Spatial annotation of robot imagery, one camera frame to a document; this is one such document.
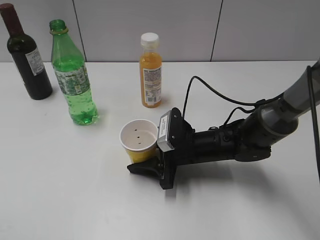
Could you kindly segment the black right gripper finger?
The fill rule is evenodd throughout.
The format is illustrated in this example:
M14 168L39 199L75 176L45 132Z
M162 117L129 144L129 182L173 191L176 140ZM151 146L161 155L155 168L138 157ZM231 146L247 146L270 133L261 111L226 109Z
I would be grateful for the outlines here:
M132 163L127 166L127 169L131 174L154 179L161 179L163 176L163 164L157 156L149 158L146 161Z

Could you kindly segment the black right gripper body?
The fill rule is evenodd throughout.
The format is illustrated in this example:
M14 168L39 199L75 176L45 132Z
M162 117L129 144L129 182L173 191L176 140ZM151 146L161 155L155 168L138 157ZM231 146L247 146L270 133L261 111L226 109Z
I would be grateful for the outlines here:
M227 125L196 132L183 119L181 111L172 108L169 139L174 150L160 150L163 163L163 176L159 181L161 188L173 188L178 166L234 160L240 144L237 131L243 121L239 119Z

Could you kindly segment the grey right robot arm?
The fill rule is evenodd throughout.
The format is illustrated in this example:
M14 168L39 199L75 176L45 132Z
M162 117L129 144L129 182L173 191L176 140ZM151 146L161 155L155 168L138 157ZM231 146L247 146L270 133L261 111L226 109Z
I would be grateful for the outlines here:
M271 156L271 147L292 134L299 117L312 115L315 148L320 147L316 106L320 103L320 64L307 66L287 90L254 103L238 102L247 118L197 132L185 120L185 111L174 107L159 121L158 156L127 166L130 173L152 177L162 189L172 189L178 166L235 160L255 162Z

